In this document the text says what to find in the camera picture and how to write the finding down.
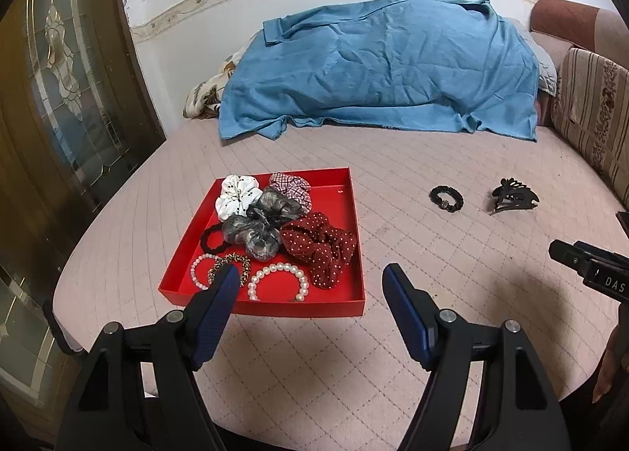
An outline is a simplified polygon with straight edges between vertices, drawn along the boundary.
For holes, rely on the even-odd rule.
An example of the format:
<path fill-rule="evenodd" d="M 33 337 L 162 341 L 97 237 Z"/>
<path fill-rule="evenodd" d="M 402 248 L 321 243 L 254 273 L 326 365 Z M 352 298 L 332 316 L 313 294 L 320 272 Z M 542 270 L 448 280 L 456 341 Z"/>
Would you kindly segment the person's right hand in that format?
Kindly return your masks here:
<path fill-rule="evenodd" d="M 618 332 L 620 332 L 620 326 L 616 325 L 605 346 L 605 353 L 603 354 L 597 381 L 593 389 L 592 403 L 597 403 L 604 394 L 609 392 L 616 373 L 622 366 L 622 359 L 615 353 Z"/>

